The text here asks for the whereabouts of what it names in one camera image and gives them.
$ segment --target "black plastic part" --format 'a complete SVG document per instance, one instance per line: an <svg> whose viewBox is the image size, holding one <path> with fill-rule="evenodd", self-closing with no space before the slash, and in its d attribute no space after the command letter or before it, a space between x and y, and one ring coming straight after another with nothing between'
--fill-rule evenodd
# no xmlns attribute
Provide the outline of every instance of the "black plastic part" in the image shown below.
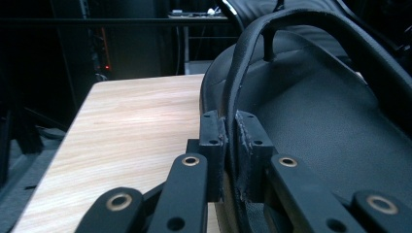
<svg viewBox="0 0 412 233"><path fill-rule="evenodd" d="M155 212L155 206L157 205L158 199L160 198L161 191L163 190L163 188L164 183L161 183L158 186L146 192L145 194L143 194L146 216L150 216Z"/></svg>
<svg viewBox="0 0 412 233"><path fill-rule="evenodd" d="M186 145L186 153L199 153L198 139L188 139L188 144Z"/></svg>
<svg viewBox="0 0 412 233"><path fill-rule="evenodd" d="M272 153L276 153L276 150L255 115L238 111L236 122L239 158L239 178L236 184L243 199L263 202L263 168L269 164Z"/></svg>
<svg viewBox="0 0 412 233"><path fill-rule="evenodd" d="M183 154L173 162L148 232L206 232L207 159Z"/></svg>
<svg viewBox="0 0 412 233"><path fill-rule="evenodd" d="M352 213L368 232L410 232L412 229L412 211L381 192L357 192Z"/></svg>
<svg viewBox="0 0 412 233"><path fill-rule="evenodd" d="M94 202L76 232L140 232L145 218L142 194L136 189L118 187Z"/></svg>
<svg viewBox="0 0 412 233"><path fill-rule="evenodd" d="M302 160L272 156L267 178L295 232L364 232Z"/></svg>
<svg viewBox="0 0 412 233"><path fill-rule="evenodd" d="M211 166L208 167L208 202L219 202L223 192L223 166L226 134L218 112L211 111L200 118L199 153Z"/></svg>

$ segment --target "light wood surface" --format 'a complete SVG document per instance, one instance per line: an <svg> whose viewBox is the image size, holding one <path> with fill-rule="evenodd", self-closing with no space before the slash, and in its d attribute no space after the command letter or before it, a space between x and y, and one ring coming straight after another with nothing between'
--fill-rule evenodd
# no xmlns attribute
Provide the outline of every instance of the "light wood surface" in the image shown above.
<svg viewBox="0 0 412 233"><path fill-rule="evenodd" d="M104 192L164 182L187 139L198 138L202 77L96 84L15 232L73 232ZM211 204L208 232L219 232Z"/></svg>

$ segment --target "screw hole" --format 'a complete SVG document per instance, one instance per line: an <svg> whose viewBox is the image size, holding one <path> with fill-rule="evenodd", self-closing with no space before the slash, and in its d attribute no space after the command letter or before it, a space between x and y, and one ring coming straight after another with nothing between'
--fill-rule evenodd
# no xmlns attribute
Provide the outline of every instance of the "screw hole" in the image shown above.
<svg viewBox="0 0 412 233"><path fill-rule="evenodd" d="M334 232L346 232L346 226L341 221L336 219L328 219L326 221L327 227Z"/></svg>
<svg viewBox="0 0 412 233"><path fill-rule="evenodd" d="M167 221L167 228L171 231L179 231L185 227L185 221L180 217L173 217Z"/></svg>
<svg viewBox="0 0 412 233"><path fill-rule="evenodd" d="M289 157L283 157L279 159L279 162L286 166L286 167L295 167L297 166L297 162L296 160L289 158Z"/></svg>
<svg viewBox="0 0 412 233"><path fill-rule="evenodd" d="M126 209L132 201L132 197L126 193L118 193L112 196L106 203L107 209L110 211L122 211Z"/></svg>
<svg viewBox="0 0 412 233"><path fill-rule="evenodd" d="M126 202L126 198L124 196L119 196L112 201L112 205L119 206L124 204L124 202Z"/></svg>
<svg viewBox="0 0 412 233"><path fill-rule="evenodd" d="M185 164L186 166L195 166L197 164L199 164L200 160L197 157L186 157L182 160L182 163Z"/></svg>
<svg viewBox="0 0 412 233"><path fill-rule="evenodd" d="M370 195L366 198L366 202L376 211L386 215L396 215L398 212L397 206L382 196Z"/></svg>

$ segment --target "black office chair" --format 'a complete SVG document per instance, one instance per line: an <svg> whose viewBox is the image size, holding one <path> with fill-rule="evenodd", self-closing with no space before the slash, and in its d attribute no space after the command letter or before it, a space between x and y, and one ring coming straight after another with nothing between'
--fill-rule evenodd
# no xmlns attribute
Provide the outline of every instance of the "black office chair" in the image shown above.
<svg viewBox="0 0 412 233"><path fill-rule="evenodd" d="M239 35L255 19L287 9L317 9L332 11L349 18L370 34L393 57L397 47L389 39L376 32L358 18L342 0L215 0L222 12L232 21ZM297 33L329 51L341 61L351 66L351 61L340 44L325 31L312 26L292 26L288 30Z"/></svg>

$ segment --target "metal bar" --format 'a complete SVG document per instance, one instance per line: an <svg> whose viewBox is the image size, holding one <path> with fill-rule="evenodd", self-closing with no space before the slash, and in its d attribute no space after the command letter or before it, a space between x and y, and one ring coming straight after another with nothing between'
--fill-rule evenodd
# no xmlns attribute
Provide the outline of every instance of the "metal bar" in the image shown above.
<svg viewBox="0 0 412 233"><path fill-rule="evenodd" d="M4 27L172 27L229 24L223 19L172 19L172 18L0 18L0 28Z"/></svg>
<svg viewBox="0 0 412 233"><path fill-rule="evenodd" d="M102 194L83 216L76 233L141 232L145 225L143 195L118 187Z"/></svg>
<svg viewBox="0 0 412 233"><path fill-rule="evenodd" d="M387 194L365 190L355 193L351 212L368 232L411 232L412 211Z"/></svg>
<svg viewBox="0 0 412 233"><path fill-rule="evenodd" d="M365 232L301 159L273 155L267 175L293 232Z"/></svg>
<svg viewBox="0 0 412 233"><path fill-rule="evenodd" d="M206 232L207 159L198 153L175 159L155 208L150 232Z"/></svg>

